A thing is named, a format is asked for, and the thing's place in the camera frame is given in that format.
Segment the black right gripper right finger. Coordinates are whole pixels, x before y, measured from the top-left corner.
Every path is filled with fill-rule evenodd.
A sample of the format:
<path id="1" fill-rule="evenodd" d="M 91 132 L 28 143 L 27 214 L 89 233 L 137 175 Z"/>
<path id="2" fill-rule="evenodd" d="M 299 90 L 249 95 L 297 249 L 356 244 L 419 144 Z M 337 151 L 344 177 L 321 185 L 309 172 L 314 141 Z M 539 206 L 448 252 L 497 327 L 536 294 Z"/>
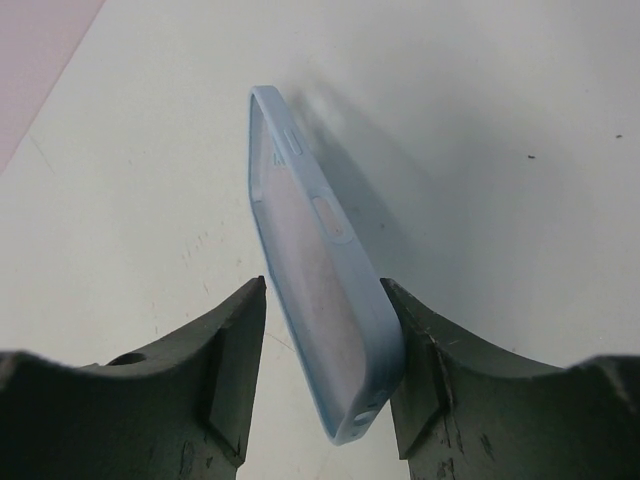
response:
<path id="1" fill-rule="evenodd" d="M 494 345 L 383 287 L 406 346 L 392 396 L 398 451 L 414 479 L 635 479 L 639 360 L 559 368 Z"/>

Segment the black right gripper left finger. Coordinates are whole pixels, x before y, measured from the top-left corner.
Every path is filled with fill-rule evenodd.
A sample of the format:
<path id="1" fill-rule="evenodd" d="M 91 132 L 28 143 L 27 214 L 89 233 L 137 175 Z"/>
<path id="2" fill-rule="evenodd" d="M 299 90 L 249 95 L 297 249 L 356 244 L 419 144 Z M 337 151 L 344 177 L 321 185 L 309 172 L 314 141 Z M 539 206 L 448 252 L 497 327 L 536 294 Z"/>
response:
<path id="1" fill-rule="evenodd" d="M 266 283 L 105 365 L 1 355 L 5 479 L 232 479 L 245 462 Z"/>

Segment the light blue phone case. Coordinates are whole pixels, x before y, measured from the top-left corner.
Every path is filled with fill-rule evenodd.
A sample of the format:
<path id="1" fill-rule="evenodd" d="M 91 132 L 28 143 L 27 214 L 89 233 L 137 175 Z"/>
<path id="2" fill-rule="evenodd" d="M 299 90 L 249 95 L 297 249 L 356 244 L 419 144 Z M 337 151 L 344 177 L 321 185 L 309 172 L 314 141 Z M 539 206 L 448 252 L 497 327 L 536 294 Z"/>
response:
<path id="1" fill-rule="evenodd" d="M 284 98 L 249 96 L 248 191 L 269 275 L 321 423 L 360 439 L 399 385 L 400 322 Z"/>

